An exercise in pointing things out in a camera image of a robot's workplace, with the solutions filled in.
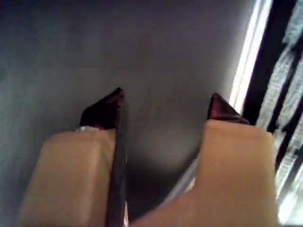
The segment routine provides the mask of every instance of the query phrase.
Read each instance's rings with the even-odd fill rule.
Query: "gray floor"
[[[211,94],[229,98],[254,1],[42,2],[0,9],[0,226],[14,225],[43,140],[117,86],[137,217],[198,149]]]

